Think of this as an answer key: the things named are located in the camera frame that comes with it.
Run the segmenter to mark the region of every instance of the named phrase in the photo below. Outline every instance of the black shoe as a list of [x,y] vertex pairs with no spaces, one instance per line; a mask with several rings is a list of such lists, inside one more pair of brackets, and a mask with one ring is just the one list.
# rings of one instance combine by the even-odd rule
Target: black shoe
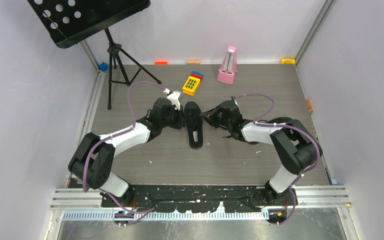
[[189,101],[184,106],[184,117],[186,119],[187,134],[189,135],[189,145],[193,149],[200,149],[204,144],[202,132],[201,109],[194,101]]

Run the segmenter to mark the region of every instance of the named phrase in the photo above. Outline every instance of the white panel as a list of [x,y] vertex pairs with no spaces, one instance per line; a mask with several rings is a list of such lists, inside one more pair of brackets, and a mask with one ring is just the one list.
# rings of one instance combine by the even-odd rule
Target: white panel
[[94,77],[81,47],[57,48],[26,0],[0,1],[0,240],[42,238]]
[[[187,59],[221,63],[229,46],[237,47],[239,63],[295,58],[324,0],[151,2],[149,8],[110,27],[114,41],[143,64]],[[109,61],[104,32],[89,38],[89,43],[99,62]]]
[[[384,1],[336,1],[298,65],[330,173],[384,239]],[[381,214],[370,209],[380,207]]]

